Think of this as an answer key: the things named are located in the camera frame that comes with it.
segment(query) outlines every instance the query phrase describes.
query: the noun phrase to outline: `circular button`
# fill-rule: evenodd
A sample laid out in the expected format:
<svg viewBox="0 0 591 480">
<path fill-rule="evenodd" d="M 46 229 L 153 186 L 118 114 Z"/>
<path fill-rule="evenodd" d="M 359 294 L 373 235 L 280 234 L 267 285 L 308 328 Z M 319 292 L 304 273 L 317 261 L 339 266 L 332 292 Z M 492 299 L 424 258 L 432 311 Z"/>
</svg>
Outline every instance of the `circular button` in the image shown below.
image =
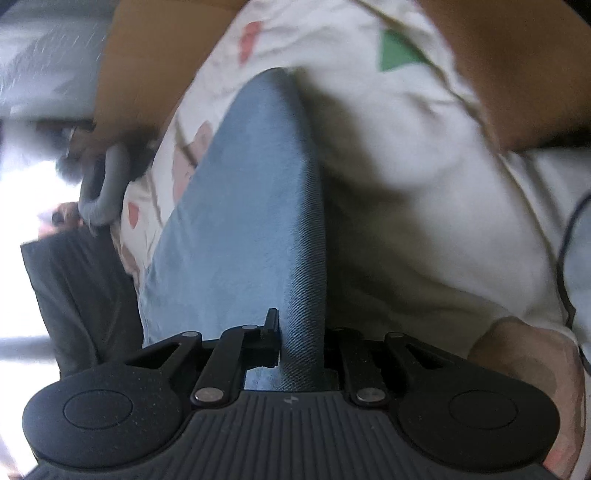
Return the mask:
<svg viewBox="0 0 591 480">
<path fill-rule="evenodd" d="M 494 430 L 515 420 L 517 407 L 511 399 L 500 393 L 473 390 L 452 398 L 449 412 L 466 427 Z"/>
<path fill-rule="evenodd" d="M 64 406 L 64 416 L 78 428 L 102 430 L 122 423 L 132 409 L 131 400 L 119 392 L 91 390 L 68 400 Z"/>
</svg>

